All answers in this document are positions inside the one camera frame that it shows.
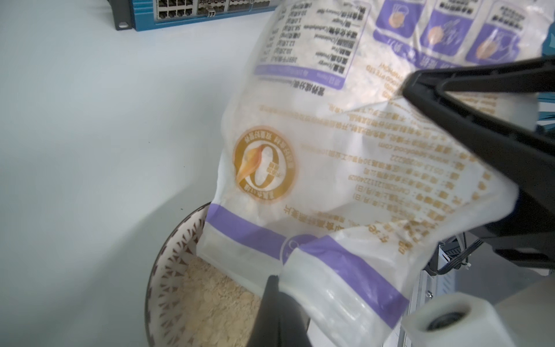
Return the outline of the white purple oats bag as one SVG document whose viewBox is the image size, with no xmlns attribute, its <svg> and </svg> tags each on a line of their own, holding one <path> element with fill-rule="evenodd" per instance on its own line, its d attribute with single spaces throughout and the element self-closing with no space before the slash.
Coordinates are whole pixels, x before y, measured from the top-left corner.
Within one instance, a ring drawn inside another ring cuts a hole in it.
<svg viewBox="0 0 555 347">
<path fill-rule="evenodd" d="M 197 254 L 267 279 L 337 346 L 380 346 L 437 243 L 514 208 L 517 186 L 401 95 L 420 69 L 532 59 L 553 1 L 285 1 L 222 120 Z"/>
</svg>

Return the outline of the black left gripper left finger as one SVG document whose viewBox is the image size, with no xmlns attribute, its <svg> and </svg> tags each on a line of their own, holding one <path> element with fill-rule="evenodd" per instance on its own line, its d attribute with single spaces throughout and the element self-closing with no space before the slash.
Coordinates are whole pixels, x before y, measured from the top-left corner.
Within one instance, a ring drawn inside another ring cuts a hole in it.
<svg viewBox="0 0 555 347">
<path fill-rule="evenodd" d="M 279 277 L 270 276 L 246 347 L 312 347 L 309 322 L 301 305 L 279 290 Z"/>
</svg>

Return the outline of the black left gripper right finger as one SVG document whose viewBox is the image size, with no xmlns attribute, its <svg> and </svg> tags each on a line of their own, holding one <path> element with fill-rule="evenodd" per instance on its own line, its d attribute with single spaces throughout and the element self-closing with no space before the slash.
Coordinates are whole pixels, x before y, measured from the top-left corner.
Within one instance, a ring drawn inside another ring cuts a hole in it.
<svg viewBox="0 0 555 347">
<path fill-rule="evenodd" d="M 549 93 L 554 57 L 508 64 L 420 70 L 403 83 L 403 97 L 480 159 L 519 187 L 514 211 L 471 230 L 471 245 L 489 244 L 520 267 L 554 268 L 554 132 L 524 130 L 456 100 L 453 92 Z"/>
</svg>

